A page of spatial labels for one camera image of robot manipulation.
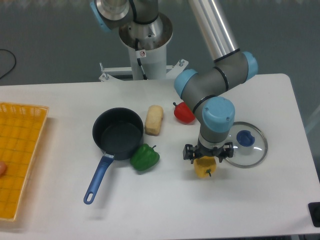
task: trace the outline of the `green bell pepper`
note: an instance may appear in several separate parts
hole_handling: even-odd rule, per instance
[[[148,144],[142,144],[130,159],[131,165],[138,171],[144,171],[154,166],[160,159],[159,153]]]

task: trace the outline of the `handle hole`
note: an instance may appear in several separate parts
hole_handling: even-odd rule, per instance
[[[87,200],[88,202],[90,202],[93,196],[94,196],[94,194],[93,194],[92,192],[90,192],[89,195],[88,195],[88,197],[86,198],[86,200]]]

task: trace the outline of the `saucepan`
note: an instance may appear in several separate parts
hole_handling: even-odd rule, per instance
[[[96,119],[92,136],[104,154],[84,196],[85,204],[94,201],[110,164],[114,160],[129,159],[143,144],[144,124],[136,112],[116,107],[105,111]]]

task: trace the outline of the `bread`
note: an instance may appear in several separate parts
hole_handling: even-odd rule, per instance
[[[159,135],[163,117],[164,109],[161,106],[150,106],[144,124],[145,133],[153,136]]]

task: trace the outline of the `blue joint cap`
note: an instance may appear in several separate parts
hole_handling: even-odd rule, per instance
[[[91,9],[92,9],[92,11],[94,13],[95,18],[97,19],[97,21],[98,21],[98,23],[100,25],[100,27],[102,28],[102,30],[104,32],[106,32],[106,33],[111,32],[111,29],[107,27],[107,25],[105,24],[105,22],[101,18],[100,14],[99,14],[99,12],[98,12],[98,10],[96,8],[96,5],[95,5],[94,1],[90,2],[90,7],[91,7]]]
[[[198,72],[193,69],[187,69],[181,72],[176,79],[174,80],[174,89],[176,93],[180,96],[182,96],[182,92],[187,85],[190,78],[192,78],[193,75],[197,74]]]
[[[250,147],[255,143],[255,137],[248,130],[241,130],[236,135],[236,140],[241,146]]]
[[[216,133],[225,133],[230,130],[235,121],[235,106],[221,96],[210,98],[202,109],[202,118],[205,125]]]
[[[242,52],[248,61],[248,75],[246,81],[253,78],[258,73],[258,62],[255,57],[248,51]]]

